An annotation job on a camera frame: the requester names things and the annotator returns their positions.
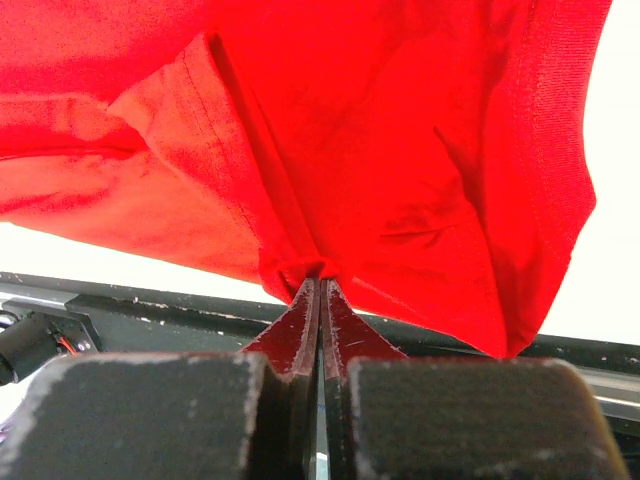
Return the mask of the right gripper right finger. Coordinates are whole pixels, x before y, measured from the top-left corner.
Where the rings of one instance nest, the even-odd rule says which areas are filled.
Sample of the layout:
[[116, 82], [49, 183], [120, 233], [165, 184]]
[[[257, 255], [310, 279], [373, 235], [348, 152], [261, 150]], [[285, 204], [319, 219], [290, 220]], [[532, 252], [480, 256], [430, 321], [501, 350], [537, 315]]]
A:
[[553, 358], [412, 359], [321, 284], [334, 479], [625, 479], [592, 388]]

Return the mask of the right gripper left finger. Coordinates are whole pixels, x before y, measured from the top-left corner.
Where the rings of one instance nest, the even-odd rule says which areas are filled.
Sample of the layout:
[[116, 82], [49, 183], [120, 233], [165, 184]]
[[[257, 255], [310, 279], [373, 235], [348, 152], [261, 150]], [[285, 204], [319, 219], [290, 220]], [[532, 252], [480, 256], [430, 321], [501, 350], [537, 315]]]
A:
[[236, 353], [66, 356], [35, 376], [5, 479], [312, 479], [317, 281]]

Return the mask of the red t shirt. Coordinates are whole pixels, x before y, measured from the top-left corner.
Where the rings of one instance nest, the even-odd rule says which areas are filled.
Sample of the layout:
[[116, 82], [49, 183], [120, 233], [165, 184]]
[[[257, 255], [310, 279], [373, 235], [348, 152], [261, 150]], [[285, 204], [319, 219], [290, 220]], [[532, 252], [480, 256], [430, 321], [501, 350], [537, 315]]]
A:
[[527, 348], [606, 1], [5, 1], [1, 218]]

